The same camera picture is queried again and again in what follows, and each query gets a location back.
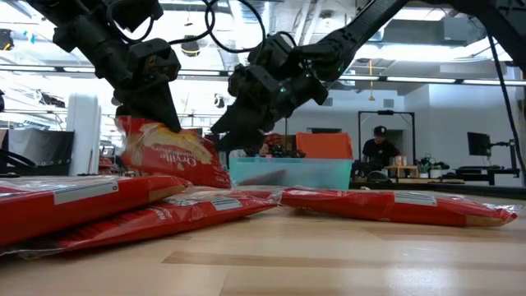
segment black robotic arm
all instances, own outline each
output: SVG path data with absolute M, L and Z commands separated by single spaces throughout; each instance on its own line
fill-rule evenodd
M 251 53 L 250 65 L 238 66 L 229 79 L 228 91 L 237 99 L 212 127 L 212 132 L 227 132 L 219 149 L 260 145 L 264 132 L 271 131 L 278 120 L 289 117 L 308 100 L 323 104 L 328 92 L 320 81 L 337 80 L 360 47 L 408 2 L 372 0 L 351 23 L 315 44 L 291 47 L 281 34 L 270 36 Z M 477 17 L 488 35 L 494 36 L 514 64 L 526 72 L 524 0 L 424 2 L 449 4 L 458 12 Z
M 118 115 L 132 115 L 165 123 L 179 132 L 178 116 L 168 83 L 181 64 L 162 39 L 131 40 L 115 26 L 134 31 L 150 18 L 163 15 L 158 0 L 28 0 L 57 26 L 53 42 L 71 52 L 78 48 L 95 66 L 95 75 L 115 89 L 122 104 Z
M 202 0 L 208 8 L 209 2 Z M 281 118 L 313 99 L 323 104 L 328 90 L 321 81 L 335 81 L 355 53 L 409 0 L 371 0 L 343 28 L 316 44 L 291 47 L 283 34 L 269 36 L 249 55 L 249 65 L 238 65 L 228 80 L 236 97 L 225 115 L 211 128 L 227 132 L 219 150 L 258 146 Z M 526 4 L 524 0 L 424 0 L 450 4 L 477 17 L 515 65 L 526 72 Z M 163 15 L 159 0 L 28 0 L 57 28 L 53 42 L 65 51 L 78 48 L 95 66 L 95 75 L 115 89 L 130 114 L 165 123 L 179 132 L 178 116 L 168 83 L 181 68 L 170 44 L 162 39 L 130 40 L 115 26 L 135 30 L 150 18 Z

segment white label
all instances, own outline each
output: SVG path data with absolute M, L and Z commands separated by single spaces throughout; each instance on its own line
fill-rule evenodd
M 193 205 L 203 202 L 203 201 L 178 199 L 176 197 L 165 198 L 163 201 L 169 203 L 170 205 L 174 205 L 174 206 L 193 206 Z
M 71 201 L 79 201 L 85 198 L 99 197 L 114 192 L 118 192 L 117 182 L 105 182 L 53 190 L 55 195 L 55 205 Z
M 217 198 L 210 202 L 214 205 L 215 210 L 232 210 L 242 207 L 241 202 L 229 197 Z
M 436 206 L 436 198 L 427 194 L 396 192 L 394 202 L 420 206 Z

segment teal plastic container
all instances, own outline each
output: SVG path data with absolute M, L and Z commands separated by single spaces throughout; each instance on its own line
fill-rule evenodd
M 235 185 L 279 185 L 347 190 L 351 160 L 232 158 Z

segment red snack bag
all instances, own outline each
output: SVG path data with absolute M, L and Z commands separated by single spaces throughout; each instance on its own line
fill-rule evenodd
M 459 196 L 302 188 L 285 190 L 281 203 L 355 219 L 460 227 L 502 226 L 515 220 L 518 210 Z
M 189 189 L 147 207 L 5 248 L 35 258 L 59 252 L 157 238 L 221 224 L 276 206 L 270 192 Z
M 121 116 L 116 124 L 127 135 L 121 158 L 128 167 L 177 176 L 196 186 L 230 188 L 230 176 L 211 141 L 194 132 L 172 132 L 148 119 Z
M 170 176 L 3 179 L 0 246 L 143 206 L 189 185 Z

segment table surface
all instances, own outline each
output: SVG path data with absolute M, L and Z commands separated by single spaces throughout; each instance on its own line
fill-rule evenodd
M 395 178 L 391 179 L 392 183 L 417 183 L 417 184 L 426 184 L 426 183 L 454 183 L 454 184 L 464 184 L 465 181 L 462 179 L 442 179 L 439 178 L 399 178 L 398 181 Z
M 384 169 L 418 169 L 416 165 L 388 165 Z
M 149 242 L 0 258 L 0 295 L 526 295 L 526 219 L 456 229 L 280 207 Z

